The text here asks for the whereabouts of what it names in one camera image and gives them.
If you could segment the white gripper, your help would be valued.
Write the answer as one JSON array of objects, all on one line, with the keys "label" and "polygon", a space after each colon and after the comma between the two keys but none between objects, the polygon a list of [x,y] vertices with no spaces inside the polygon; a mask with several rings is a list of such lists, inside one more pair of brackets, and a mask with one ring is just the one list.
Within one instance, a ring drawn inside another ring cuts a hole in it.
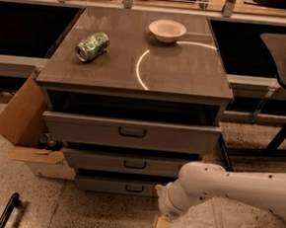
[{"label": "white gripper", "polygon": [[155,185],[155,190],[158,195],[158,209],[164,215],[157,219],[155,228],[172,228],[171,219],[180,219],[189,210],[187,193],[179,182],[168,183],[165,186]]}]

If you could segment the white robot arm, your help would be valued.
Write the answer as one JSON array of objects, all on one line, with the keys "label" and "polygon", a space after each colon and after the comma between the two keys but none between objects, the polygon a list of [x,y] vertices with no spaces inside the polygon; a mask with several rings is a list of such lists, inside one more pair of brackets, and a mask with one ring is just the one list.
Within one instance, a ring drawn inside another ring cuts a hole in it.
[{"label": "white robot arm", "polygon": [[286,173],[229,172],[217,164],[189,162],[178,178],[157,185],[161,216],[156,228],[172,228],[189,209],[213,197],[227,197],[286,219]]}]

